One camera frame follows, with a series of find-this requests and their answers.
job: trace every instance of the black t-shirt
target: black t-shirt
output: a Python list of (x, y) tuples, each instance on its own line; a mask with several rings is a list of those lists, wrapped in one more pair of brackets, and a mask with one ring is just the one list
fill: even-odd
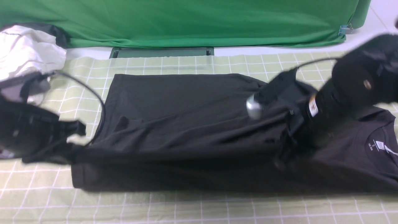
[[(395, 117), (373, 107), (314, 157), (281, 172), (271, 162), (288, 112), (261, 120), (246, 99), (266, 83), (240, 74), (115, 75), (100, 137), (72, 166), (86, 191), (398, 190)], [(307, 86), (308, 94), (315, 90)]]

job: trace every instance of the green cloth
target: green cloth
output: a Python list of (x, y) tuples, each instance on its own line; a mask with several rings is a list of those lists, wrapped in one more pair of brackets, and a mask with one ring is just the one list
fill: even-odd
[(0, 26), (44, 22), (69, 47), (319, 47), (345, 41), (359, 0), (1, 0)]
[(357, 9), (355, 10), (354, 16), (351, 20), (351, 26), (353, 29), (358, 29), (365, 24), (370, 4), (371, 0), (359, 0)]

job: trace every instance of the white grid line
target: white grid line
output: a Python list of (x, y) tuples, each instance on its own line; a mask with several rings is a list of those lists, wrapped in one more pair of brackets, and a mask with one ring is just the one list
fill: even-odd
[(99, 193), (96, 211), (94, 212), (94, 215), (93, 215), (94, 224), (97, 223), (97, 221), (96, 221), (96, 216), (97, 216), (97, 213), (98, 213), (98, 209), (100, 208), (100, 206), (99, 206), (100, 203), (101, 203), (101, 193)]
[(245, 62), (246, 62), (246, 69), (248, 70), (248, 75), (250, 77), (249, 65), (248, 65), (248, 61), (246, 59), (246, 55), (244, 55), (244, 57), (245, 57)]
[(334, 214), (332, 201), (330, 200), (330, 198), (329, 198), (328, 195), (326, 195), (326, 199), (328, 200), (328, 202), (329, 202), (329, 204), (330, 204), (330, 211), (331, 211), (332, 214), (333, 214), (334, 223), (337, 224), (336, 215)]
[(149, 219), (149, 213), (150, 213), (150, 206), (151, 206), (151, 202), (152, 202), (152, 192), (149, 193), (149, 205), (148, 205), (148, 212), (146, 214), (147, 216), (147, 223), (150, 223), (150, 219)]
[(276, 194), (276, 202), (278, 203), (278, 206), (279, 206), (279, 216), (281, 218), (281, 223), (284, 224), (285, 222), (283, 221), (284, 217), (282, 215), (282, 205), (281, 205), (281, 202), (279, 201), (278, 194)]
[(174, 191), (174, 220), (177, 220), (177, 191)]
[(24, 204), (25, 201), (26, 201), (26, 197), (27, 197), (27, 195), (29, 194), (29, 191), (30, 191), (30, 188), (31, 188), (31, 186), (32, 186), (32, 183), (33, 183), (33, 180), (34, 180), (34, 178), (35, 178), (35, 175), (36, 175), (36, 171), (33, 172), (32, 179), (30, 180), (29, 187), (28, 187), (28, 189), (26, 190), (26, 193), (25, 193), (25, 196), (23, 197), (23, 200), (22, 200), (22, 202), (21, 202), (20, 208), (17, 210), (17, 212), (15, 213), (15, 215), (12, 217), (12, 223), (13, 223), (13, 224), (15, 223), (15, 217), (16, 217), (16, 216), (18, 215), (18, 213), (21, 211), (21, 208), (23, 207), (23, 204)]
[(253, 195), (252, 194), (250, 194), (250, 202), (252, 203), (252, 207), (253, 207), (254, 224), (257, 224), (256, 205), (254, 204)]
[(267, 76), (267, 82), (269, 82), (270, 80), (269, 80), (269, 77), (268, 77), (267, 69), (265, 68), (263, 56), (261, 56), (261, 61), (263, 62), (264, 72), (265, 72), (265, 75)]
[(361, 219), (361, 223), (362, 223), (362, 224), (364, 224), (364, 223), (363, 223), (363, 219), (362, 219), (361, 212), (359, 211), (359, 208), (358, 208), (358, 202), (357, 202), (357, 199), (355, 198), (355, 196), (353, 196), (353, 198), (354, 198), (354, 201), (355, 201), (355, 208), (357, 209), (357, 211), (358, 211), (358, 214), (359, 214), (359, 218)]
[(308, 222), (308, 224), (311, 224), (310, 217), (308, 216), (307, 203), (305, 202), (303, 196), (301, 196), (301, 200), (304, 203), (305, 214), (307, 215), (307, 222)]
[(383, 201), (381, 200), (381, 198), (380, 198), (379, 195), (376, 195), (376, 197), (380, 200), (381, 209), (382, 209), (383, 212), (384, 212), (384, 216), (386, 217), (388, 224), (391, 224), (390, 218), (388, 217), (387, 212), (386, 212), (386, 210), (384, 209)]
[(229, 217), (229, 206), (228, 206), (228, 194), (225, 194), (225, 203), (226, 203), (226, 220), (228, 224), (230, 224), (230, 217)]
[(8, 176), (8, 178), (7, 178), (7, 180), (6, 180), (5, 184), (4, 184), (4, 187), (3, 187), (2, 191), (1, 191), (0, 199), (3, 197), (3, 194), (4, 194), (4, 192), (5, 192), (5, 189), (6, 189), (7, 185), (8, 185), (8, 182), (9, 182), (10, 179), (11, 179), (11, 175), (12, 175), (13, 171), (15, 170), (15, 167), (16, 167), (16, 166), (17, 166), (17, 162), (14, 162), (14, 166), (12, 167), (12, 170), (11, 170), (11, 172), (10, 172), (10, 175)]

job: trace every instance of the green grid mat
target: green grid mat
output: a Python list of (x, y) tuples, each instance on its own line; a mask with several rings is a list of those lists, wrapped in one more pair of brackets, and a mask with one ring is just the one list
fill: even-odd
[[(90, 85), (106, 99), (114, 74), (240, 73), (268, 82), (281, 70), (343, 52), (233, 57), (165, 57), (67, 61), (64, 71)], [(333, 62), (303, 67), (297, 78), (321, 87)], [(42, 107), (62, 119), (81, 119), (91, 138), (100, 119), (94, 95), (78, 84), (56, 77)], [(383, 105), (394, 115), (396, 104)], [(85, 193), (72, 186), (70, 167), (0, 163), (0, 223), (40, 224), (393, 224), (398, 223), (398, 197), (391, 195), (209, 194), (199, 192)]]

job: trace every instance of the cable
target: cable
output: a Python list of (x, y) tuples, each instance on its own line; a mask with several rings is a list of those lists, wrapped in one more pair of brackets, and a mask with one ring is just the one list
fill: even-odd
[(98, 98), (99, 102), (101, 103), (101, 107), (102, 107), (101, 119), (99, 120), (99, 124), (98, 124), (97, 130), (94, 134), (94, 137), (85, 145), (85, 147), (91, 145), (98, 138), (99, 134), (101, 133), (103, 124), (104, 124), (104, 120), (105, 120), (105, 104), (104, 104), (102, 98), (92, 88), (90, 88), (88, 85), (86, 85), (85, 83), (83, 83), (82, 81), (78, 80), (77, 78), (73, 77), (70, 74), (60, 72), (60, 71), (55, 71), (55, 72), (52, 72), (52, 73), (46, 74), (46, 75), (48, 75), (48, 76), (62, 75), (66, 78), (72, 79), (73, 81), (86, 87), (90, 92), (92, 92)]
[(339, 60), (339, 59), (340, 59), (339, 57), (326, 57), (326, 58), (316, 59), (316, 60), (312, 60), (312, 61), (303, 63), (301, 65), (298, 65), (298, 66), (296, 66), (293, 69), (299, 69), (300, 67), (303, 67), (303, 66), (306, 66), (306, 65), (310, 65), (310, 64), (313, 64), (313, 63), (317, 63), (317, 62), (321, 62), (321, 61), (331, 61), (331, 60)]

